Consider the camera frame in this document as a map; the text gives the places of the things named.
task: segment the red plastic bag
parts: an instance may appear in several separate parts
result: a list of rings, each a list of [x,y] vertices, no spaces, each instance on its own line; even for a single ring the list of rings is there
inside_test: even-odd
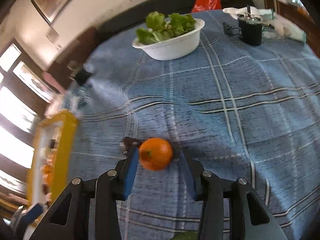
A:
[[[196,0],[191,12],[221,10],[221,0]]]

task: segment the blue tablecloth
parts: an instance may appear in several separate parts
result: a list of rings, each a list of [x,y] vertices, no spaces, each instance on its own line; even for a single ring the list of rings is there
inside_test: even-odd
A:
[[[136,28],[91,54],[85,68],[92,77],[69,90],[82,98],[69,177],[114,168],[124,136],[161,137],[172,143],[174,160],[159,172],[139,165],[131,196],[118,203],[123,239],[197,230],[201,203],[187,194],[180,147],[221,178],[247,178],[288,239],[299,239],[320,203],[320,61],[297,41],[252,47],[225,35],[222,22],[237,22],[220,10],[193,16],[205,27],[183,58],[157,61],[133,48]],[[226,203],[225,239],[228,217]],[[93,212],[90,218],[93,239]]]

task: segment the white wall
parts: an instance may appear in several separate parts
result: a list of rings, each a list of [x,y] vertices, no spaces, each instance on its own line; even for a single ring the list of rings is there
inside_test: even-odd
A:
[[[0,51],[14,36],[30,57],[44,70],[62,49],[92,25],[99,25],[127,8],[145,0],[71,0],[52,27],[59,38],[52,44],[45,36],[49,26],[38,14],[30,0],[17,0],[6,22],[0,26]],[[263,8],[263,0],[253,0]]]

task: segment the bowl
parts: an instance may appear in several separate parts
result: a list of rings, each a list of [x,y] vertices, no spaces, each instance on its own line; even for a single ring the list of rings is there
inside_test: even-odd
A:
[[[143,49],[150,57],[157,60],[170,60],[188,55],[199,45],[200,30],[204,26],[204,20],[195,20],[195,29],[191,32],[150,45],[143,45],[138,41],[138,38],[135,38],[132,46],[137,49]]]

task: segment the green lettuce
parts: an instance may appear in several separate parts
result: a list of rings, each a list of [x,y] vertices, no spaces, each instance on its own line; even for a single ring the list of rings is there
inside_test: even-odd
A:
[[[165,22],[164,14],[158,12],[149,13],[146,17],[148,30],[144,28],[136,30],[139,42],[149,45],[181,36],[195,29],[196,20],[191,14],[180,15],[172,13],[169,18],[170,22]]]

